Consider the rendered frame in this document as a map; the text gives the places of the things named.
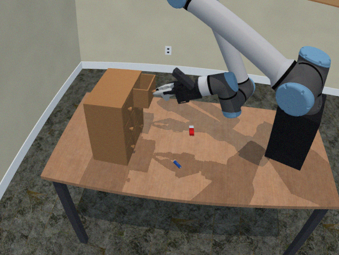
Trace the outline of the blue aa battery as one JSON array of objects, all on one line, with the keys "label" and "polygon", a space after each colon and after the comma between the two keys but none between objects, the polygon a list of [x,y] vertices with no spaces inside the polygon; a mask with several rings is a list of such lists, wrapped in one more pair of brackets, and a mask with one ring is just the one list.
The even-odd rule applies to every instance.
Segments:
[{"label": "blue aa battery", "polygon": [[174,163],[179,169],[182,167],[176,160],[174,160],[173,163]]}]

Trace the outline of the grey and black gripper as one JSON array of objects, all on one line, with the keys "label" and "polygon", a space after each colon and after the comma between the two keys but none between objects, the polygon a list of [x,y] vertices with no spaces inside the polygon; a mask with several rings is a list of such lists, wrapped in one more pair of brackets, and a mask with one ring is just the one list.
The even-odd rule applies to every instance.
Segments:
[{"label": "grey and black gripper", "polygon": [[170,96],[173,96],[171,94],[176,95],[178,104],[202,98],[198,88],[198,79],[195,80],[194,88],[192,90],[189,90],[180,81],[173,81],[158,87],[156,92],[153,93],[153,95],[162,95],[165,101],[169,101]]}]

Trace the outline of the brown wooden chest of drawers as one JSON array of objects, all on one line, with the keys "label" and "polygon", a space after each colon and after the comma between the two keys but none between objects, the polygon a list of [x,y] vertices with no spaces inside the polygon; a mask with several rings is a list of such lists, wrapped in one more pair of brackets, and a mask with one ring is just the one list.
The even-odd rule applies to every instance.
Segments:
[{"label": "brown wooden chest of drawers", "polygon": [[122,107],[141,73],[108,68],[84,101],[94,160],[128,166]]}]

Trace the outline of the red and white eraser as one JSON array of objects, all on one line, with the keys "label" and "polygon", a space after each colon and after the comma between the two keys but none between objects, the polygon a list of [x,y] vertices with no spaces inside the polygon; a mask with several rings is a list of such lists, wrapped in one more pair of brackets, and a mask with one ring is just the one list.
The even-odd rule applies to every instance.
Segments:
[{"label": "red and white eraser", "polygon": [[193,126],[189,126],[189,134],[190,134],[190,136],[194,136]]}]

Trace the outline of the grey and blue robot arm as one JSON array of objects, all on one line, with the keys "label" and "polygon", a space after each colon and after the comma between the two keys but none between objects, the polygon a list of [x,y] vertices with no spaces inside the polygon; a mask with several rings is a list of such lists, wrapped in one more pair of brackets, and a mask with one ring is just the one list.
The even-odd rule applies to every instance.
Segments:
[{"label": "grey and blue robot arm", "polygon": [[218,95],[225,117],[238,117],[242,105],[255,91],[240,53],[270,79],[276,102],[285,113],[303,116],[320,111],[331,63],[327,53],[304,46],[297,62],[286,59],[219,0],[167,1],[176,9],[184,8],[212,29],[229,72],[199,77],[198,88],[202,96]]}]

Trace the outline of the brown wooden drawer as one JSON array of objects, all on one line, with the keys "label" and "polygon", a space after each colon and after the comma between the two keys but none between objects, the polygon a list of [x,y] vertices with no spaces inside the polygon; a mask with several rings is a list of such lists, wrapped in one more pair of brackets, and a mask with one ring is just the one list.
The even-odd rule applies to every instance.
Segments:
[{"label": "brown wooden drawer", "polygon": [[141,74],[133,87],[134,107],[147,108],[156,92],[156,77],[150,74]]},{"label": "brown wooden drawer", "polygon": [[139,117],[137,124],[135,126],[136,142],[137,142],[137,139],[139,137],[139,134],[140,134],[142,128],[143,128],[143,112],[141,112],[140,117]]},{"label": "brown wooden drawer", "polygon": [[134,131],[134,113],[132,112],[128,122],[124,128],[124,135],[125,135],[125,145],[127,146],[127,143],[130,139],[130,136],[132,134],[132,132]]},{"label": "brown wooden drawer", "polygon": [[128,96],[123,108],[122,108],[124,127],[127,123],[127,120],[129,118],[132,110],[133,110],[133,94],[131,92],[130,95]]},{"label": "brown wooden drawer", "polygon": [[130,160],[130,157],[131,157],[131,154],[133,152],[133,149],[135,149],[135,131],[133,131],[131,137],[130,137],[130,140],[127,144],[127,147],[126,147],[126,154],[127,154],[127,163],[129,162]]},{"label": "brown wooden drawer", "polygon": [[135,120],[135,125],[136,125],[136,122],[140,116],[140,113],[142,111],[142,108],[138,108],[138,107],[134,107],[134,120]]}]

